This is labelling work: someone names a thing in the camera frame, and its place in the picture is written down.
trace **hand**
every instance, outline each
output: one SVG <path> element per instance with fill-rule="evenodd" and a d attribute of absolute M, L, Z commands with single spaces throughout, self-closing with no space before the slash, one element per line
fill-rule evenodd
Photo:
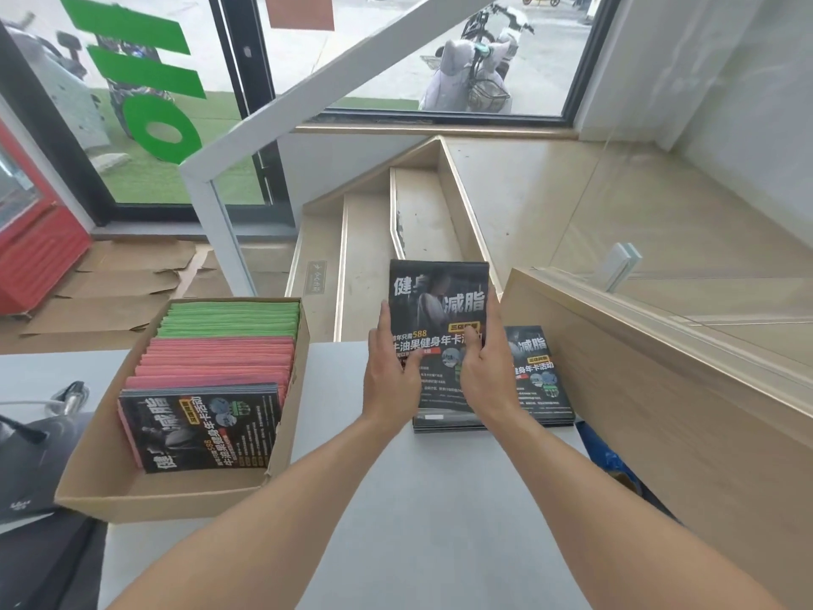
<path fill-rule="evenodd" d="M 492 288 L 485 307 L 485 347 L 473 327 L 467 325 L 466 357 L 460 370 L 460 387 L 468 406 L 488 427 L 505 413 L 520 410 L 514 378 L 514 357 L 508 346 L 500 302 Z"/>
<path fill-rule="evenodd" d="M 393 436 L 418 412 L 422 349 L 412 351 L 401 368 L 390 330 L 390 305 L 381 302 L 378 327 L 370 330 L 370 351 L 364 372 L 362 419 L 371 420 Z"/>

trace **green lettering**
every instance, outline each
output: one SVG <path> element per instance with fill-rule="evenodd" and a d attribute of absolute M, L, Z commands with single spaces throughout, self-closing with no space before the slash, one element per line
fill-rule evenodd
<path fill-rule="evenodd" d="M 149 58 L 120 55 L 95 45 L 88 47 L 88 53 L 102 77 L 111 81 L 146 85 L 148 88 L 206 98 L 200 77 L 194 70 L 169 66 Z"/>
<path fill-rule="evenodd" d="M 189 55 L 184 32 L 177 21 L 90 0 L 59 1 L 78 30 Z"/>
<path fill-rule="evenodd" d="M 180 164 L 201 148 L 201 137 L 192 122 L 175 103 L 144 94 L 124 101 L 124 117 L 133 139 L 149 153 L 168 163 Z M 162 141 L 147 132 L 150 122 L 161 122 L 180 133 L 180 141 Z"/>

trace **person's left hand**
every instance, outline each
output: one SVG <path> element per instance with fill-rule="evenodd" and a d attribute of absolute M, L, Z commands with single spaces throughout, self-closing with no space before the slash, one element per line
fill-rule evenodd
<path fill-rule="evenodd" d="M 370 330 L 369 358 L 364 372 L 362 419 L 395 436 L 418 412 L 422 349 L 412 351 L 401 368 L 390 328 L 390 305 L 381 302 L 378 327 Z"/>

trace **open cardboard box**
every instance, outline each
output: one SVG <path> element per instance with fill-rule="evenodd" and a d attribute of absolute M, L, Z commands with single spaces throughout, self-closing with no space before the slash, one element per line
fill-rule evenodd
<path fill-rule="evenodd" d="M 191 302 L 300 302 L 299 332 L 285 408 L 268 470 L 160 472 L 137 467 L 118 413 L 119 391 L 173 304 Z M 288 468 L 293 448 L 310 335 L 298 297 L 176 299 L 164 304 L 138 339 L 99 402 L 56 490 L 58 504 L 105 522 L 139 522 L 217 516 Z"/>

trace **forearm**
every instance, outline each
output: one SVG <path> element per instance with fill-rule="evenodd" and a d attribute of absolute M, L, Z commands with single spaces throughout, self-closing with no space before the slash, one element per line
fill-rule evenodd
<path fill-rule="evenodd" d="M 294 608 L 341 514 L 391 438 L 357 420 L 173 547 L 111 608 Z"/>
<path fill-rule="evenodd" d="M 778 608 L 756 581 L 518 408 L 487 425 L 595 610 Z"/>

